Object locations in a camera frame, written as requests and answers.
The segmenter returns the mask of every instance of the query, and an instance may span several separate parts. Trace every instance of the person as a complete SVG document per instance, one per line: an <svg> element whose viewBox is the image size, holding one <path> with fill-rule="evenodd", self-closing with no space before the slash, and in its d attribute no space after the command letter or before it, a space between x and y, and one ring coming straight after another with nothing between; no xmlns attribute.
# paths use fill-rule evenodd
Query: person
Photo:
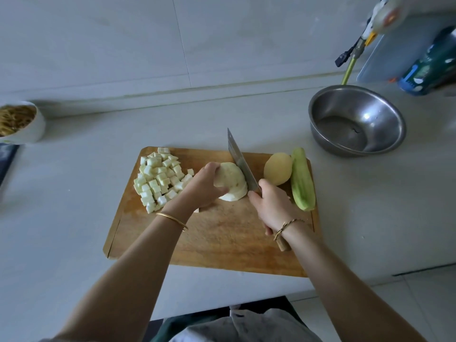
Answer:
<svg viewBox="0 0 456 342"><path fill-rule="evenodd" d="M42 341L141 341L148 326L171 255L185 224L198 207L228 189L214 186L219 163L208 163L157 215L128 250L94 284L60 332ZM282 232L318 293L342 341L425 339L365 285L299 220L287 194L260 180L262 197L248 198L267 226ZM227 316L181 327L171 341L320 341L299 318L272 308L264 314L231 310Z"/></svg>

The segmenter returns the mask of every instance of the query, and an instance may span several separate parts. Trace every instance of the floor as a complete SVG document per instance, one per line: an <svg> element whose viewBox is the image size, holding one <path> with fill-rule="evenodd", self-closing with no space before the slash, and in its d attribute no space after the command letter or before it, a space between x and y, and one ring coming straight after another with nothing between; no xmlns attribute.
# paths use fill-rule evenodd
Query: floor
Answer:
<svg viewBox="0 0 456 342"><path fill-rule="evenodd" d="M456 340L456 265L402 276L373 290L429 342ZM340 339L318 297L293 301L305 324L323 342Z"/></svg>

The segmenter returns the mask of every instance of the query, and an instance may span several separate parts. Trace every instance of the person's left arm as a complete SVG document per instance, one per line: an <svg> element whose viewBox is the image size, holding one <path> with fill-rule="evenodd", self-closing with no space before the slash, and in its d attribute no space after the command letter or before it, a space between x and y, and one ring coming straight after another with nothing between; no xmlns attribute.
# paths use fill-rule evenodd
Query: person's left arm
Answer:
<svg viewBox="0 0 456 342"><path fill-rule="evenodd" d="M198 207L227 192L214 186L219 163L208 163L161 212L186 223ZM157 215L94 284L55 338L72 341L140 341L154 310L182 226Z"/></svg>

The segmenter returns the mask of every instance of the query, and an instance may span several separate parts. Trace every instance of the hand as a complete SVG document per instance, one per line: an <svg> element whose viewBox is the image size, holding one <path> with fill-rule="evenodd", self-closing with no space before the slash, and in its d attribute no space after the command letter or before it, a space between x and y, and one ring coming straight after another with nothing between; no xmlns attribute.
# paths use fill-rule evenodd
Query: hand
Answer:
<svg viewBox="0 0 456 342"><path fill-rule="evenodd" d="M194 204L195 209L209 205L217 198L228 193L228 187L214 186L215 172L219 167L220 163L216 162L206 164L180 194L189 197L189 201Z"/></svg>
<svg viewBox="0 0 456 342"><path fill-rule="evenodd" d="M258 212L258 217L266 225L266 235L271 235L272 230L278 231L284 222L301 218L297 207L290 202L284 190L265 179L261 179L258 184L263 192L263 198L253 191L248 193L248 198Z"/></svg>

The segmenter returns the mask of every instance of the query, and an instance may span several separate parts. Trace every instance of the forearm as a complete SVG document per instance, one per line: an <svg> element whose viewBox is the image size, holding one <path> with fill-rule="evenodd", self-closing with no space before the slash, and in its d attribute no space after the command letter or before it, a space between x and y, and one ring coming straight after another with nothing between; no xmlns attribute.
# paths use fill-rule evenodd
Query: forearm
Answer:
<svg viewBox="0 0 456 342"><path fill-rule="evenodd" d="M162 212L186 223L193 207L182 196L170 201ZM99 342L140 340L181 232L175 221L157 216L80 301L57 337Z"/></svg>
<svg viewBox="0 0 456 342"><path fill-rule="evenodd" d="M301 223L283 232L342 341L425 341Z"/></svg>

